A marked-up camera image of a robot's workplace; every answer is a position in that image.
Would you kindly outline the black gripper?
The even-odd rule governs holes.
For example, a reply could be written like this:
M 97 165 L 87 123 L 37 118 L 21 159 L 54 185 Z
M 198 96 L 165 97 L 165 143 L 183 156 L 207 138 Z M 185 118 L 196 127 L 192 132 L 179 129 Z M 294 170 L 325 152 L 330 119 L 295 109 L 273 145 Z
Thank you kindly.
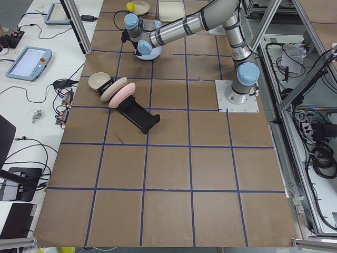
M 122 36 L 121 36 L 121 41 L 122 41 L 123 43 L 126 43 L 126 42 L 129 41 L 129 40 L 130 40 L 130 37 L 129 37 L 128 32 L 127 32 L 127 31 L 123 31 L 123 32 L 122 32 Z

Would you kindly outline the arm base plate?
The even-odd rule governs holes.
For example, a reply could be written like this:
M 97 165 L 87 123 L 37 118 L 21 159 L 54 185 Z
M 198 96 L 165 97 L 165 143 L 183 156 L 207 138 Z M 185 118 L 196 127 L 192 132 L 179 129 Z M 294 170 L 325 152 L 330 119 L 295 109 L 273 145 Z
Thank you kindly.
M 232 80 L 215 80 L 215 90 L 219 112 L 259 113 L 254 88 L 248 94 L 237 94 L 232 90 Z

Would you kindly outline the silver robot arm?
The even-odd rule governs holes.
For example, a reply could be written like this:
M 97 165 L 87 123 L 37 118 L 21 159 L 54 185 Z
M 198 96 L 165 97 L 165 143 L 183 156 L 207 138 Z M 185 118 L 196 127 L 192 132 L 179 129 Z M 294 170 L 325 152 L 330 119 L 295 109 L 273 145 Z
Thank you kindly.
M 242 31 L 239 1 L 210 1 L 199 11 L 164 26 L 157 20 L 147 20 L 128 13 L 124 17 L 125 28 L 121 40 L 133 44 L 134 54 L 150 55 L 154 48 L 220 25 L 225 29 L 235 69 L 235 78 L 225 90 L 225 97 L 230 103 L 241 105 L 250 97 L 260 70 L 251 61 L 253 51 L 247 45 Z

